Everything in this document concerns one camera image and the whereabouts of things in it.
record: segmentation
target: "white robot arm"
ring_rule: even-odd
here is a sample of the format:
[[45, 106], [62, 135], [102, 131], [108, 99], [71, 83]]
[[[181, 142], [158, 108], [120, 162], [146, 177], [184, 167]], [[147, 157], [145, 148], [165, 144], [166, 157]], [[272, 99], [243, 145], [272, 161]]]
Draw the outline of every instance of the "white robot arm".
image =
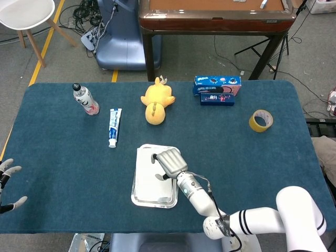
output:
[[[283, 188], [276, 197], [278, 211], [261, 207], [227, 215], [218, 209], [209, 181], [203, 176], [188, 172], [186, 162], [176, 149], [154, 154], [152, 162], [155, 160], [159, 161], [166, 172], [163, 179], [177, 179], [178, 186], [196, 211], [207, 217], [203, 222], [203, 230], [209, 238], [286, 233], [288, 252], [327, 252], [320, 239], [327, 224], [305, 189], [298, 186]], [[208, 193], [194, 176], [207, 180]]]

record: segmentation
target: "tape roll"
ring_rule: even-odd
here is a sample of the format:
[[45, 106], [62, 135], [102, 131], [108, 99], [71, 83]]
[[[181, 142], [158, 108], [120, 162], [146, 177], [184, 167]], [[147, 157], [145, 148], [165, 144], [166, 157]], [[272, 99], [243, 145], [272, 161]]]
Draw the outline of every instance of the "tape roll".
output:
[[[255, 117], [261, 117], [266, 125], [262, 126], [256, 122]], [[258, 109], [256, 112], [253, 113], [253, 115], [250, 117], [250, 120], [248, 121], [250, 124], [251, 129], [253, 129], [256, 132], [264, 132], [267, 130], [269, 127], [272, 126], [273, 124], [273, 117], [270, 112], [263, 110], [263, 109]]]

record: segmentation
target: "floor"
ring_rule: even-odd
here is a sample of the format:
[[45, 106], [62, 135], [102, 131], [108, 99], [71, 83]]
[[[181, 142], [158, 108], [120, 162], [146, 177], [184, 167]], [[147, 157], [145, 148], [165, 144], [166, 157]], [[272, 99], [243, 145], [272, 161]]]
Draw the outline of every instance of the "floor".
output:
[[[62, 9], [78, 2], [78, 0], [65, 1]], [[59, 3], [59, 0], [55, 1], [56, 7]], [[308, 11], [305, 10], [299, 15], [290, 30], [289, 37], [296, 32], [307, 14]], [[71, 10], [65, 11], [61, 21], [69, 22], [69, 16], [71, 16]], [[279, 68], [280, 71], [298, 78], [321, 98], [327, 98], [329, 91], [336, 86], [334, 80], [336, 33], [333, 32], [335, 25], [336, 13], [309, 15], [295, 35], [302, 39], [302, 43], [297, 44], [293, 39], [290, 40], [290, 55], [283, 56]], [[41, 25], [33, 29], [33, 32], [45, 27]], [[69, 30], [65, 32], [80, 42], [78, 35]], [[35, 37], [41, 49], [47, 34], [48, 32]], [[15, 31], [0, 25], [0, 40], [14, 36], [16, 36]], [[260, 37], [217, 36], [215, 42], [220, 55], [229, 58], [239, 69], [245, 70], [242, 78], [246, 80], [249, 77], [249, 70], [253, 69], [258, 58], [251, 50], [237, 57], [233, 54], [262, 39]], [[0, 43], [0, 149], [6, 142], [37, 63], [37, 58], [28, 41], [26, 45], [27, 48], [23, 49], [19, 43], [5, 45]], [[263, 50], [263, 46], [259, 46], [258, 50]], [[157, 71], [157, 75], [167, 76], [169, 81], [192, 81], [195, 75], [202, 74], [240, 74], [240, 70], [215, 54], [214, 36], [165, 36], [162, 57], [162, 66]], [[112, 79], [113, 71], [100, 69], [94, 58], [87, 57], [82, 45], [76, 48], [71, 47], [56, 33], [52, 36], [45, 61], [47, 67], [41, 68], [36, 82], [111, 82]], [[271, 78], [272, 74], [269, 69], [265, 69], [260, 77], [260, 79]], [[277, 79], [289, 80], [294, 84], [302, 105], [311, 101], [305, 106], [306, 110], [319, 112], [312, 113], [312, 116], [326, 118], [328, 115], [326, 105], [315, 99], [316, 97], [303, 84], [286, 73], [279, 73]], [[146, 72], [119, 71], [118, 82], [124, 81], [146, 81]], [[73, 234], [0, 235], [0, 251], [68, 251], [72, 236]], [[323, 236], [328, 247], [335, 236], [335, 232]], [[264, 252], [286, 251], [284, 235], [261, 235], [259, 239]]]

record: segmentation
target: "yellow duck toy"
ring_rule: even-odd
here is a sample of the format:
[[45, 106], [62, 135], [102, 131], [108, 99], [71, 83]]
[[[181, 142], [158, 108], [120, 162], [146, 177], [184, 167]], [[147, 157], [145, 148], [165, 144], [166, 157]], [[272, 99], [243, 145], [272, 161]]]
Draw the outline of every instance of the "yellow duck toy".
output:
[[165, 86], [167, 78], [155, 79], [155, 84], [147, 88], [145, 96], [141, 97], [143, 104], [147, 106], [145, 116], [148, 123], [152, 125], [158, 125], [163, 122], [166, 113], [164, 108], [172, 104], [175, 101], [175, 97], [172, 96], [172, 88]]

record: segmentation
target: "oreo box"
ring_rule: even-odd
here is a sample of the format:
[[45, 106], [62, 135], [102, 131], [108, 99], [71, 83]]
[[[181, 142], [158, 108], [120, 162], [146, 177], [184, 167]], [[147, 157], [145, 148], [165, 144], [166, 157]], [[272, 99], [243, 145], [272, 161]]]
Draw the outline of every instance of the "oreo box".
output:
[[199, 96], [202, 92], [233, 93], [237, 95], [242, 81], [240, 76], [195, 76], [193, 94]]

